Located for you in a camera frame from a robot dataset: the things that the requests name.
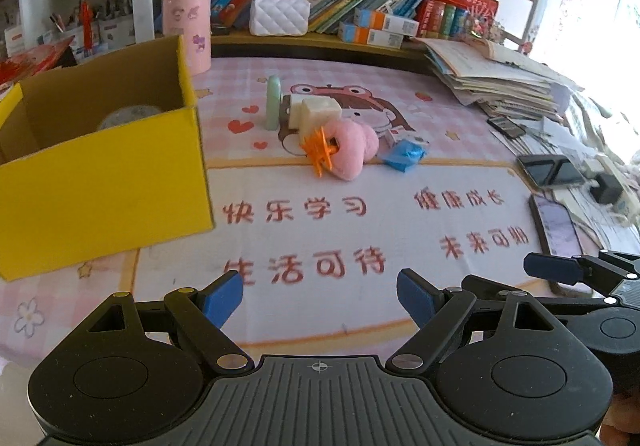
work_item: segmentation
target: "metal screw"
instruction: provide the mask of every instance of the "metal screw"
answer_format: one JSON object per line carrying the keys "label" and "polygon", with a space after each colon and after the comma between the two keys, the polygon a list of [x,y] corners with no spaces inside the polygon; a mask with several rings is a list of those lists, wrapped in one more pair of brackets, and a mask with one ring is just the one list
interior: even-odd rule
{"label": "metal screw", "polygon": [[415,370],[420,368],[424,362],[420,356],[415,354],[398,354],[391,360],[391,363],[401,370]]}
{"label": "metal screw", "polygon": [[247,363],[249,360],[242,354],[225,354],[218,358],[218,366],[225,370],[238,370],[247,366]]}

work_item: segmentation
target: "smartphone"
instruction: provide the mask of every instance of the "smartphone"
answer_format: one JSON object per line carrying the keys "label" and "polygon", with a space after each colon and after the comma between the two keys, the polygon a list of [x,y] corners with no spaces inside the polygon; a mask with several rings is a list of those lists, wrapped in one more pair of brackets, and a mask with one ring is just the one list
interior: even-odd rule
{"label": "smartphone", "polygon": [[516,137],[521,137],[526,134],[524,129],[519,125],[516,125],[509,118],[505,118],[503,116],[498,116],[497,118],[489,118],[487,121],[494,129],[496,129],[500,134],[507,136],[509,139],[515,139]]}
{"label": "smartphone", "polygon": [[[571,214],[564,204],[542,195],[532,195],[529,198],[529,207],[543,253],[566,258],[582,254],[580,238],[571,220]],[[566,285],[549,282],[549,288],[555,295],[569,298],[590,298],[593,293],[593,290],[583,283]]]}
{"label": "smartphone", "polygon": [[565,155],[519,155],[516,158],[530,181],[544,188],[567,188],[584,183],[585,179]]}

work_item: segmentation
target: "pink plush toy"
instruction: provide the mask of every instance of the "pink plush toy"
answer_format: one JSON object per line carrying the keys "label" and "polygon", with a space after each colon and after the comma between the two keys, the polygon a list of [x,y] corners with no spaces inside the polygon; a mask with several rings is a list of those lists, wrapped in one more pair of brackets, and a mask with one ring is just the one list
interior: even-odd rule
{"label": "pink plush toy", "polygon": [[327,140],[335,139],[338,143],[338,152],[331,156],[332,173],[345,181],[353,181],[364,163],[378,153],[378,135],[368,125],[351,119],[332,119],[322,128]]}

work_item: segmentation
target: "pink checkered tablecloth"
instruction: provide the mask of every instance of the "pink checkered tablecloth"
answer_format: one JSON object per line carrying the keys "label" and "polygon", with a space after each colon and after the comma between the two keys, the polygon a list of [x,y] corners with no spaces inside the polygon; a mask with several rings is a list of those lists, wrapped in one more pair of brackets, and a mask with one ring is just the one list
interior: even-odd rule
{"label": "pink checkered tablecloth", "polygon": [[[264,128],[266,82],[278,75],[282,92],[324,94],[343,115],[372,125],[414,130],[431,143],[430,157],[510,161],[489,132],[486,116],[458,103],[437,79],[366,65],[281,58],[219,58],[194,78],[205,158],[210,167],[242,166],[300,152],[297,134]],[[60,271],[0,280],[0,356],[30,363],[42,359],[111,293],[128,289],[135,251]]]}
{"label": "pink checkered tablecloth", "polygon": [[382,134],[413,130],[431,143],[430,157],[512,161],[489,132],[486,115],[462,106],[437,78],[406,71],[287,58],[219,58],[194,79],[200,101],[205,159],[210,167],[238,160],[300,155],[298,136],[286,127],[265,130],[267,78],[280,77],[282,93],[334,97],[343,116]]}

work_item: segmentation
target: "orange spiky toy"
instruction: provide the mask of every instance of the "orange spiky toy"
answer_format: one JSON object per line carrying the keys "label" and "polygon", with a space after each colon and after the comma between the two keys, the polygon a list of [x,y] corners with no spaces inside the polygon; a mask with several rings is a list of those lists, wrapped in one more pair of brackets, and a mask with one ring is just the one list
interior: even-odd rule
{"label": "orange spiky toy", "polygon": [[305,151],[306,156],[312,165],[314,165],[318,177],[322,177],[323,166],[329,171],[334,169],[331,163],[331,156],[338,151],[338,147],[327,143],[322,127],[314,131],[310,136],[305,137],[302,143],[300,143],[300,148]]}

